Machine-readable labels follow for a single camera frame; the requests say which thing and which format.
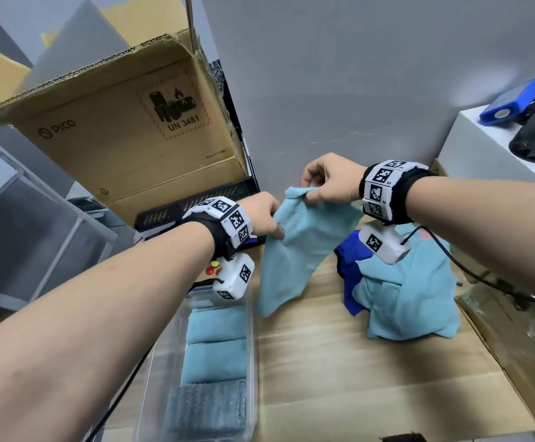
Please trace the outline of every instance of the person's right hand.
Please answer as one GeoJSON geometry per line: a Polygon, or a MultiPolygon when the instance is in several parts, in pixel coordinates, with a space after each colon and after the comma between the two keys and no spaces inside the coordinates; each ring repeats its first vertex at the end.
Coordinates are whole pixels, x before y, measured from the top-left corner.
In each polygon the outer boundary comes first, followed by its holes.
{"type": "Polygon", "coordinates": [[[307,203],[351,203],[360,200],[360,181],[365,171],[365,166],[334,153],[317,158],[308,163],[302,173],[301,187],[319,187],[307,192],[307,203]]]}

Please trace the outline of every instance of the wooden table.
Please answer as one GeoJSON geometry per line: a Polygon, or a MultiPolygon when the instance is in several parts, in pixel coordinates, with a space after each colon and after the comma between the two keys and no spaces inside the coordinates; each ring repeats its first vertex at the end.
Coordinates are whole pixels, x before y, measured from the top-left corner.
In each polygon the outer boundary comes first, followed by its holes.
{"type": "MultiPolygon", "coordinates": [[[[259,286],[260,249],[253,289],[259,286]]],[[[420,432],[428,442],[535,429],[535,421],[466,318],[454,339],[367,339],[368,312],[342,303],[336,258],[305,293],[258,318],[259,424],[254,440],[360,441],[420,432]]],[[[466,291],[464,283],[459,293],[466,291]]],[[[103,440],[130,442],[143,374],[110,417],[103,440]]]]}

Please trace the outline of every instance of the white circular sticker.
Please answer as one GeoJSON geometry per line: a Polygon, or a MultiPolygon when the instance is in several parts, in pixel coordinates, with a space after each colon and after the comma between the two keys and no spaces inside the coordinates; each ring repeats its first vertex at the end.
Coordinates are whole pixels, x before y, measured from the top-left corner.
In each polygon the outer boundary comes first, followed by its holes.
{"type": "Polygon", "coordinates": [[[511,110],[509,110],[508,108],[504,108],[502,110],[497,111],[494,114],[494,117],[495,119],[503,119],[503,118],[507,118],[507,116],[509,116],[510,113],[511,113],[511,110]]]}

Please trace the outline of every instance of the textured gray cloth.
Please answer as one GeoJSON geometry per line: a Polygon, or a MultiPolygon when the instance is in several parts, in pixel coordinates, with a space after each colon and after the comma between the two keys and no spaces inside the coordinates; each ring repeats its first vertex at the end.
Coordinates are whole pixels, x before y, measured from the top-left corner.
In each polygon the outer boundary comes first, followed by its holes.
{"type": "Polygon", "coordinates": [[[180,386],[169,395],[165,430],[177,441],[240,436],[247,380],[180,386]]]}

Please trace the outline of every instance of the white tracking device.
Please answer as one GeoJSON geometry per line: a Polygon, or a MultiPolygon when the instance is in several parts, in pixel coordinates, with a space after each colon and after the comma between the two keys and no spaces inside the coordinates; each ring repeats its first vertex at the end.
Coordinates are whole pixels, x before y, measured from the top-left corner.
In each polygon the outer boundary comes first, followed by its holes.
{"type": "Polygon", "coordinates": [[[255,263],[245,253],[235,254],[233,260],[219,258],[221,270],[212,289],[223,299],[241,299],[247,290],[255,263]]]}
{"type": "Polygon", "coordinates": [[[378,220],[366,223],[358,234],[360,242],[366,245],[384,263],[394,265],[411,251],[409,241],[401,245],[404,237],[394,225],[384,226],[378,220]]]}

